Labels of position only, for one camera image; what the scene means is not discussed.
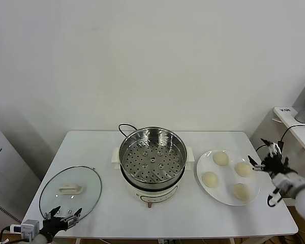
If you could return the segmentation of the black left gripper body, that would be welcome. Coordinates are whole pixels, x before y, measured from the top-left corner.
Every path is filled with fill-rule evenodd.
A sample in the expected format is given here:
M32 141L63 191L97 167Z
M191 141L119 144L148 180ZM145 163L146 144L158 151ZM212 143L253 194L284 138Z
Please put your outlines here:
M67 222L63 221L61 217L52 217L43 220L42 235L47 240L53 240L59 231L66 231L68 229Z

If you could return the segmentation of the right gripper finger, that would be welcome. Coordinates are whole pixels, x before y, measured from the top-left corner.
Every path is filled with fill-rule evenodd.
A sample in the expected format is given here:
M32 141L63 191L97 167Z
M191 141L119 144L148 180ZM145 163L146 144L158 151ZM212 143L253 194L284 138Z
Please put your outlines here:
M263 138L261 138L261 141L268 149L268 153L266 154L265 159L266 158L282 159L282 152L277 143L268 141Z
M265 165L263 164L263 162L257 163L250 155L248 155L248 159L254 171L265 171Z

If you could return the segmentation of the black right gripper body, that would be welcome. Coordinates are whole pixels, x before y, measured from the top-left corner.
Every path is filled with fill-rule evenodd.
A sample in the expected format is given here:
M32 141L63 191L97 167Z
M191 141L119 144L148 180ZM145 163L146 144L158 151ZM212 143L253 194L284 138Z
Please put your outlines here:
M282 156L267 156L263 160L263 171L267 172L271 177L275 177L277 174L287 174L290 172L289 159L285 157L282 162Z

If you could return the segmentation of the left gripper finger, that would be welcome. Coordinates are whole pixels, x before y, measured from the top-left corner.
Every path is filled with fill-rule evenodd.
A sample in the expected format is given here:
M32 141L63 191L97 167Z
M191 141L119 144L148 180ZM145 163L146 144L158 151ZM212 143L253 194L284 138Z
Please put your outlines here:
M60 220L61 217L56 216L60 211L61 206L53 208L50 212L44 213L44 220Z
M68 227L73 227L79 222L81 212L82 208L79 208L73 215L65 218L65 222L67 223Z

